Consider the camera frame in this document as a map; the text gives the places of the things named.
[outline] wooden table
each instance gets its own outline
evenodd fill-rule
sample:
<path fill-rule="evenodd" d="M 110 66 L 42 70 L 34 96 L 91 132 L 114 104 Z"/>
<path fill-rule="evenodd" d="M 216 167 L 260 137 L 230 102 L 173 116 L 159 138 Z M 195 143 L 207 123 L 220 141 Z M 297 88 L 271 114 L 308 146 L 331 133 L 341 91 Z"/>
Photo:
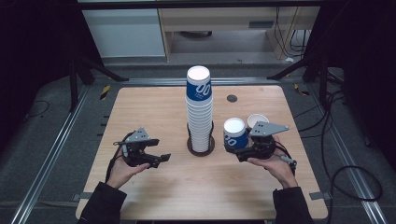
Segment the wooden table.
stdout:
<path fill-rule="evenodd" d="M 120 141 L 129 132 L 144 127 L 151 138 L 160 139 L 156 147 L 147 147 L 153 155 L 171 153 L 170 161 L 158 169 L 134 176 L 121 190 L 128 194 L 121 219 L 131 220 L 221 220 L 274 219 L 272 193 L 280 184 L 264 169 L 239 162 L 223 146 L 223 123 L 250 114 L 264 114 L 270 122 L 289 126 L 279 133 L 282 144 L 297 160 L 296 178 L 304 191 L 313 218 L 327 216 L 323 200 L 311 201 L 309 192 L 317 192 L 304 146 L 297 132 L 285 95 L 278 86 L 215 86 L 214 151 L 196 157 L 187 149 L 188 132 L 185 87 L 149 87 L 121 89 L 111 112 L 106 131 L 95 157 L 85 192 L 93 192 L 105 180 L 108 161 Z M 227 96 L 234 94 L 237 102 Z M 77 217 L 87 200 L 80 200 Z"/>

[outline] person's left hand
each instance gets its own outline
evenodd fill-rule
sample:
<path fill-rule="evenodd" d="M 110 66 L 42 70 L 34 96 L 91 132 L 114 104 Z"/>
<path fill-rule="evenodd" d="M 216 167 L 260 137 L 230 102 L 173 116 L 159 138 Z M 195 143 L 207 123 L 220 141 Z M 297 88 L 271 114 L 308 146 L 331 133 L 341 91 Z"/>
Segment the person's left hand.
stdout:
<path fill-rule="evenodd" d="M 131 167 L 124 161 L 124 159 L 120 155 L 121 150 L 117 155 L 117 159 L 114 161 L 114 166 L 111 170 L 110 178 L 107 181 L 107 184 L 114 189 L 119 189 L 122 185 L 128 182 L 128 180 L 130 180 L 133 175 L 143 172 L 144 170 L 149 168 L 148 163 L 144 163 L 136 167 Z"/>

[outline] white cabinet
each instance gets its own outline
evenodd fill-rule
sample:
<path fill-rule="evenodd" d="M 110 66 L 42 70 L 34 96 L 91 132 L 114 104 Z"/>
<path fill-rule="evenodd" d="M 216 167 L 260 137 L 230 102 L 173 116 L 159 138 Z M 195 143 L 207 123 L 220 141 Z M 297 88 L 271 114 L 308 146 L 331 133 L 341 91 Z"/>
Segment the white cabinet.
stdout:
<path fill-rule="evenodd" d="M 82 2 L 120 0 L 79 0 Z M 165 57 L 157 9 L 83 10 L 93 40 L 106 62 Z"/>
<path fill-rule="evenodd" d="M 279 43 L 280 33 L 286 45 L 294 30 L 312 29 L 318 10 L 319 7 L 213 7 L 164 8 L 159 13 L 168 58 L 173 32 L 261 29 L 267 31 L 276 57 L 282 59 L 285 55 Z"/>

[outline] wire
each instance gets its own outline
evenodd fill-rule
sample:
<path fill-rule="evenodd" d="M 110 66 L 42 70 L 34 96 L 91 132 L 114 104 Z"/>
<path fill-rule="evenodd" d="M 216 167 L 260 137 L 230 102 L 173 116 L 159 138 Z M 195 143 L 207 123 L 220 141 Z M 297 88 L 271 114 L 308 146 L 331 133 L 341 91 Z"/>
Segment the wire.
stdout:
<path fill-rule="evenodd" d="M 298 40 L 297 34 L 298 34 L 299 31 L 298 31 L 298 30 L 294 30 L 294 31 L 293 31 L 293 34 L 291 35 L 291 39 L 290 39 L 290 48 L 291 48 L 292 50 L 294 50 L 294 51 L 300 51 L 300 52 L 304 52 L 304 51 L 305 51 L 305 47 L 306 47 L 306 44 L 305 44 L 306 31 L 307 31 L 307 30 L 304 30 L 304 41 L 303 41 L 303 44 L 300 44 L 300 41 Z M 293 44 L 292 44 L 292 40 L 293 40 L 294 36 L 296 36 L 295 39 L 296 39 L 298 45 L 293 45 Z"/>
<path fill-rule="evenodd" d="M 320 133 L 317 135 L 310 135 L 310 136 L 301 136 L 301 138 L 314 138 L 314 137 L 321 137 L 323 134 L 326 134 L 332 127 L 332 123 L 329 125 L 328 129 L 324 133 Z"/>
<path fill-rule="evenodd" d="M 336 93 L 338 93 L 340 91 L 337 91 L 335 93 L 333 93 L 327 100 L 327 102 L 329 103 L 326 107 L 326 112 L 327 112 L 327 116 L 324 122 L 324 125 L 322 127 L 322 131 L 321 131 L 321 137 L 320 137 L 320 152 L 321 152 L 321 159 L 322 159 L 322 163 L 323 163 L 323 168 L 325 170 L 326 176 L 329 178 L 330 180 L 330 184 L 331 184 L 331 189 L 330 189 L 330 194 L 333 195 L 333 191 L 334 188 L 338 189 L 341 193 L 343 193 L 344 195 L 346 195 L 349 198 L 355 199 L 355 200 L 360 200 L 360 201 L 365 201 L 365 202 L 375 202 L 378 199 L 380 199 L 382 197 L 382 186 L 381 183 L 379 182 L 378 179 L 375 178 L 375 176 L 370 173 L 368 170 L 359 167 L 359 166 L 355 166 L 355 165 L 347 165 L 347 166 L 342 166 L 341 168 L 339 168 L 334 175 L 330 175 L 327 164 L 326 164 L 326 160 L 325 160 L 325 156 L 324 156 L 324 134 L 325 134 L 325 130 L 326 130 L 326 126 L 327 123 L 329 121 L 329 118 L 332 116 L 331 113 L 331 109 L 332 109 L 332 104 L 340 98 L 337 98 L 336 100 L 334 100 L 334 96 Z M 379 192 L 378 194 L 374 197 L 374 198 L 362 198 L 362 197 L 357 197 L 351 193 L 348 193 L 346 190 L 342 189 L 341 187 L 339 187 L 338 185 L 335 184 L 335 179 L 336 177 L 345 169 L 358 169 L 363 171 L 364 173 L 366 173 L 367 175 L 369 175 L 374 181 L 375 183 L 378 185 L 379 187 Z M 332 210 L 333 210 L 333 199 L 330 200 L 330 206 L 329 206 L 329 215 L 328 215 L 328 219 L 327 219 L 327 223 L 330 224 L 332 221 Z"/>
<path fill-rule="evenodd" d="M 333 99 L 334 95 L 335 95 L 335 94 L 338 94 L 338 93 L 340 93 L 340 92 L 341 92 L 341 91 L 337 91 L 337 92 L 333 93 L 333 94 L 331 95 L 331 101 L 330 101 L 330 102 L 327 102 L 326 105 L 325 105 L 325 107 L 330 108 L 330 107 L 331 107 L 331 104 L 332 104 L 333 102 L 335 102 L 335 101 L 337 101 L 337 100 L 340 100 L 340 99 L 344 99 L 344 97 L 339 97 L 339 98 L 336 98 L 335 100 Z M 302 114 L 304 114 L 304 113 L 306 113 L 306 112 L 308 112 L 308 111 L 310 111 L 310 110 L 316 108 L 317 106 L 318 106 L 318 105 L 314 106 L 313 108 L 308 109 L 307 111 L 301 113 L 300 115 L 302 115 Z M 327 115 L 328 115 L 328 110 L 325 111 L 325 113 L 324 113 L 324 115 L 321 117 L 321 119 L 318 120 L 315 124 L 313 124 L 313 125 L 311 125 L 311 126 L 309 126 L 309 127 L 307 127 L 307 128 L 303 128 L 303 129 L 301 129 L 301 130 L 298 130 L 298 132 L 299 132 L 299 133 L 302 133 L 302 132 L 305 132 L 305 131 L 308 131 L 308 130 L 310 130 L 310 129 L 313 129 L 313 128 L 317 127 L 317 126 L 326 118 Z"/>
<path fill-rule="evenodd" d="M 319 105 L 315 105 L 314 107 L 312 107 L 312 108 L 310 108 L 310 109 L 307 109 L 307 110 L 305 110 L 304 112 L 302 112 L 302 113 L 300 113 L 300 114 L 298 114 L 298 115 L 294 116 L 293 118 L 294 118 L 294 119 L 297 119 L 297 118 L 298 118 L 298 117 L 300 117 L 301 115 L 308 113 L 309 111 L 311 111 L 311 110 L 313 110 L 313 109 L 317 108 L 318 106 L 319 106 Z"/>
<path fill-rule="evenodd" d="M 43 115 L 50 108 L 50 103 L 48 101 L 45 101 L 45 100 L 34 101 L 34 103 L 46 103 L 47 107 L 44 109 L 44 111 L 42 111 L 40 113 L 37 113 L 37 114 L 34 114 L 34 115 L 28 115 L 28 118 L 32 118 L 32 117 L 37 117 L 37 116 Z"/>
<path fill-rule="evenodd" d="M 293 173 L 293 175 L 296 175 L 296 165 L 297 165 L 297 161 L 294 160 L 291 155 L 289 154 L 288 150 L 285 148 L 285 146 L 283 146 L 280 142 L 276 142 L 276 148 L 278 148 L 279 150 L 281 150 L 283 153 L 286 154 L 286 156 L 290 159 L 290 161 L 288 161 L 288 164 L 290 166 L 291 172 Z"/>
<path fill-rule="evenodd" d="M 114 153 L 113 159 L 110 160 L 110 162 L 108 163 L 107 166 L 107 171 L 106 171 L 106 178 L 105 178 L 105 183 L 107 183 L 108 179 L 110 178 L 110 174 L 111 174 L 111 170 L 113 169 L 114 166 L 114 162 L 122 156 L 122 152 L 121 155 L 119 155 L 119 152 L 123 146 L 123 144 L 125 144 L 126 139 L 131 136 L 135 131 L 128 133 L 123 139 L 122 142 L 116 142 L 114 143 L 115 145 L 119 145 L 119 147 L 116 150 L 116 153 Z"/>
<path fill-rule="evenodd" d="M 285 41 L 283 39 L 282 31 L 280 30 L 280 26 L 279 26 L 279 22 L 278 21 L 279 21 L 279 7 L 276 7 L 276 22 L 275 22 L 275 26 L 274 26 L 274 36 L 275 36 L 277 44 L 282 49 L 283 54 L 285 54 L 288 57 L 292 57 L 292 58 L 302 56 L 303 54 L 295 55 L 295 54 L 288 53 Z M 281 41 L 279 41 L 279 39 L 276 36 L 276 28 L 279 31 Z"/>

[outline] sleeve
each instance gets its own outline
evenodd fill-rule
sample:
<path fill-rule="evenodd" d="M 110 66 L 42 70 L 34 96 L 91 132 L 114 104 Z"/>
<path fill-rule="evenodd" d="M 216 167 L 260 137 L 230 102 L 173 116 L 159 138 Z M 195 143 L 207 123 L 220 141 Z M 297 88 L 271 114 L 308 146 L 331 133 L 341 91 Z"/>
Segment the sleeve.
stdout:
<path fill-rule="evenodd" d="M 120 223 L 120 210 L 126 193 L 100 182 L 82 210 L 78 224 Z"/>
<path fill-rule="evenodd" d="M 313 224 L 300 187 L 274 190 L 276 224 Z"/>

